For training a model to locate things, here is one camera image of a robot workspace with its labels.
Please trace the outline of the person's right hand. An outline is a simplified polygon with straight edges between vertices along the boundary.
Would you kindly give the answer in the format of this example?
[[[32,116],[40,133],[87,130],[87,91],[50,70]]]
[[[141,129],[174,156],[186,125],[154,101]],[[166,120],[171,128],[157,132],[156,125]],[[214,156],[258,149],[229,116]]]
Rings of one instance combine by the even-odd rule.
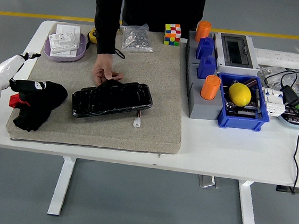
[[[95,64],[92,68],[92,75],[96,85],[101,85],[107,80],[119,81],[123,78],[123,74],[112,70],[113,55],[98,54]]]

